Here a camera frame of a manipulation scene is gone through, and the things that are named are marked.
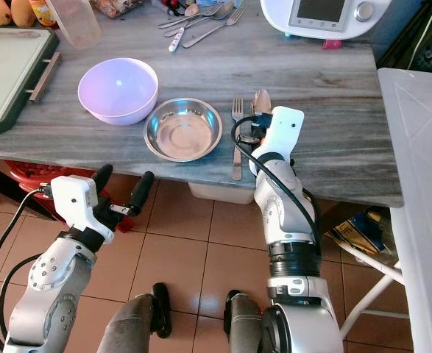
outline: white container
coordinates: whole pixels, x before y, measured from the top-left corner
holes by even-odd
[[[249,204],[253,201],[254,189],[231,188],[228,186],[188,183],[193,196],[200,199]]]
[[[46,0],[65,38],[77,49],[94,46],[101,29],[88,0]]]
[[[143,61],[120,57],[103,61],[83,75],[78,99],[96,118],[112,125],[145,119],[157,102],[158,79]]]

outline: metal fork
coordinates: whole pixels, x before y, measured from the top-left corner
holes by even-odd
[[[195,17],[198,17],[198,16],[212,16],[213,14],[215,14],[216,13],[216,11],[221,7],[221,6],[223,6],[224,5],[224,2],[222,2],[222,1],[218,1],[217,3],[215,3],[213,6],[209,6],[205,11],[202,11],[202,12],[200,12],[200,13],[197,13],[197,14],[195,14],[195,15],[192,15],[192,16],[188,16],[188,17],[183,17],[183,18],[181,18],[181,19],[179,19],[179,20],[176,20],[176,21],[171,21],[171,22],[167,22],[167,23],[165,23],[165,24],[159,24],[158,25],[158,28],[169,28],[169,27],[171,27],[171,26],[174,26],[175,24],[180,24],[180,23],[182,23],[182,22],[184,22],[184,21],[187,21],[187,20],[191,20],[192,18],[195,18]]]
[[[235,97],[232,101],[232,119],[239,121],[244,117],[244,99]],[[240,127],[236,128],[236,137],[240,135]],[[234,146],[233,148],[233,170],[232,179],[242,179],[242,155],[241,152]]]
[[[190,40],[190,41],[184,43],[183,47],[190,48],[191,46],[198,43],[200,40],[203,40],[208,35],[214,33],[218,29],[221,29],[222,27],[225,27],[225,26],[233,26],[234,24],[237,23],[238,19],[244,14],[246,9],[247,9],[247,6],[246,6],[245,2],[242,2],[240,4],[240,6],[238,7],[238,9],[232,13],[232,15],[229,17],[229,19],[227,20],[227,22],[225,24],[221,24],[220,26],[217,26],[216,28],[212,29],[211,31],[209,31],[203,35],[200,35],[199,37],[197,37],[193,40]]]

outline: metal bowl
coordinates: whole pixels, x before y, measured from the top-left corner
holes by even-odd
[[[173,162],[197,160],[222,136],[222,120],[208,103],[192,98],[165,101],[150,113],[145,142],[157,156]]]

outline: display screen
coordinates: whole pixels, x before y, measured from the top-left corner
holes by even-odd
[[[301,0],[298,18],[339,22],[345,0]]]

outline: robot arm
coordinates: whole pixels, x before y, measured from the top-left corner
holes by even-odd
[[[262,212],[269,247],[268,293],[272,300],[272,306],[263,313],[259,334],[263,349],[259,352],[343,351],[327,283],[320,277],[318,230],[306,217],[307,213],[315,219],[314,208],[304,197],[302,183],[289,163],[303,118],[299,110],[274,108],[271,123],[265,123],[269,125],[266,137],[252,153],[264,168],[257,168],[250,160],[250,170],[256,175],[255,200]],[[291,197],[266,170],[291,191]]]
[[[128,207],[116,207],[110,204],[109,198],[98,196],[111,172],[112,167],[108,165],[93,179],[60,176],[46,187],[56,211],[71,228],[61,232],[32,265],[26,292],[10,317],[3,352],[65,350],[79,297],[96,262],[95,253],[103,243],[111,242],[124,215],[140,212],[154,178],[152,173],[144,174],[132,192]]]

